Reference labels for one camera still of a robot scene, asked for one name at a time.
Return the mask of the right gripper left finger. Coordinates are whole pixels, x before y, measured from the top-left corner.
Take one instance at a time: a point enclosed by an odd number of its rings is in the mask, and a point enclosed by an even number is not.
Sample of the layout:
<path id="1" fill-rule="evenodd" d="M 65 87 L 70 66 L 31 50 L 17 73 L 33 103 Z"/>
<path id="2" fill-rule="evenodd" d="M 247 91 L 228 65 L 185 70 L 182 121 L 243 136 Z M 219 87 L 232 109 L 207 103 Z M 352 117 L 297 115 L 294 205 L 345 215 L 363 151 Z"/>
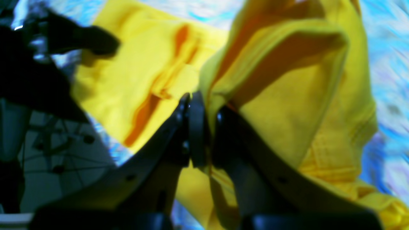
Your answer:
<path id="1" fill-rule="evenodd" d="M 179 174 L 205 164 L 203 97 L 187 93 L 149 141 L 122 166 L 80 192 L 42 208 L 47 218 L 107 218 L 116 213 L 169 212 Z"/>

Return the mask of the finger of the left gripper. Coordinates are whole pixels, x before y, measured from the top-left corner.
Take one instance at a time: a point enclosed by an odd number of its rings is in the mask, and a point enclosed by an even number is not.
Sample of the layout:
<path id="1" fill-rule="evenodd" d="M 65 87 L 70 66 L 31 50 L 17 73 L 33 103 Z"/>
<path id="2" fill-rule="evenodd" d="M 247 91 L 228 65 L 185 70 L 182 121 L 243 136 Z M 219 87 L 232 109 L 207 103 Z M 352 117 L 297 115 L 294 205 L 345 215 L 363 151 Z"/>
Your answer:
<path id="1" fill-rule="evenodd" d="M 52 11 L 48 12 L 45 22 L 50 54 L 86 49 L 95 55 L 110 55 L 120 46 L 120 41 L 113 34 L 99 26 L 84 27 Z"/>

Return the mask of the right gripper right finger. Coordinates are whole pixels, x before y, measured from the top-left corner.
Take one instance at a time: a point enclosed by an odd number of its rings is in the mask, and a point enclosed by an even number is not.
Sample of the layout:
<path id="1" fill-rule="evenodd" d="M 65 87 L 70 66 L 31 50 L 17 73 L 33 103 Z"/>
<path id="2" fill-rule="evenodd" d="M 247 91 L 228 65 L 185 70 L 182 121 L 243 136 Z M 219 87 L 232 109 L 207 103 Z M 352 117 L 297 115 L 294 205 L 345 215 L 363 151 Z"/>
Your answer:
<path id="1" fill-rule="evenodd" d="M 240 212 L 355 214 L 368 211 L 311 182 L 287 165 L 237 113 L 216 118 L 212 162 L 234 184 Z"/>

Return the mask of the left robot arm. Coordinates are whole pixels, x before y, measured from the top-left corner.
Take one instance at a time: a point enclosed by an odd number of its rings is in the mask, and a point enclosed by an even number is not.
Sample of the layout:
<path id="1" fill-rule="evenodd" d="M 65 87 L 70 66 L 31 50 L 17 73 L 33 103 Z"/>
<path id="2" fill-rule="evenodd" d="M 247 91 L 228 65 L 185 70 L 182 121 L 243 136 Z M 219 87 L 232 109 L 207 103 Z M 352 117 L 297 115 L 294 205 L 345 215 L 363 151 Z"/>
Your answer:
<path id="1" fill-rule="evenodd" d="M 111 55 L 120 41 L 98 26 L 83 27 L 36 3 L 41 13 L 27 14 L 16 25 L 22 0 L 1 1 L 1 207 L 20 213 L 24 173 L 19 152 L 32 111 L 74 122 L 88 123 L 86 114 L 70 96 L 70 83 L 50 58 L 85 49 Z"/>

